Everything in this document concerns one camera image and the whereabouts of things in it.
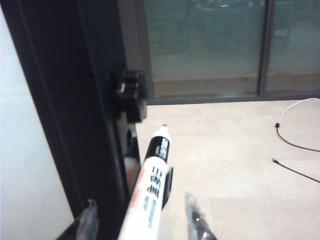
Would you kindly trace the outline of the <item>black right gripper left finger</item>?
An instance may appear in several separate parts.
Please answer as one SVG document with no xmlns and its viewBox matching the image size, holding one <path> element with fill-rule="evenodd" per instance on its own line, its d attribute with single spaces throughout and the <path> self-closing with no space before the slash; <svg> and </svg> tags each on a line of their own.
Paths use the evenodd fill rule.
<svg viewBox="0 0 320 240">
<path fill-rule="evenodd" d="M 88 207 L 82 212 L 76 231 L 76 240 L 95 240 L 99 229 L 98 206 L 95 200 L 88 200 Z"/>
</svg>

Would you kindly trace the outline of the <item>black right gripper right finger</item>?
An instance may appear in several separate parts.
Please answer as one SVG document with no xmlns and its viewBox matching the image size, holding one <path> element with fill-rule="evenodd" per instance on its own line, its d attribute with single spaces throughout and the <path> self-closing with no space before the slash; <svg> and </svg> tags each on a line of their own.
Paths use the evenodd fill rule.
<svg viewBox="0 0 320 240">
<path fill-rule="evenodd" d="M 189 240 L 217 240 L 201 212 L 197 199 L 189 192 L 184 195 L 187 234 Z"/>
</svg>

